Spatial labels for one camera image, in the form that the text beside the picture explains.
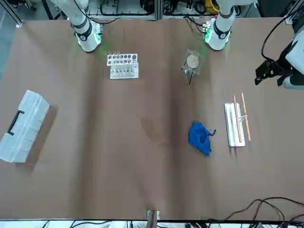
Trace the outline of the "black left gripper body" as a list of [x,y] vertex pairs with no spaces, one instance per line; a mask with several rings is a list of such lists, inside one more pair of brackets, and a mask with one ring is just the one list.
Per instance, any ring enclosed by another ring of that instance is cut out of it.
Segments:
[[270,77],[285,76],[286,74],[290,73],[291,65],[285,58],[288,53],[289,50],[285,48],[277,60],[267,60],[267,67]]

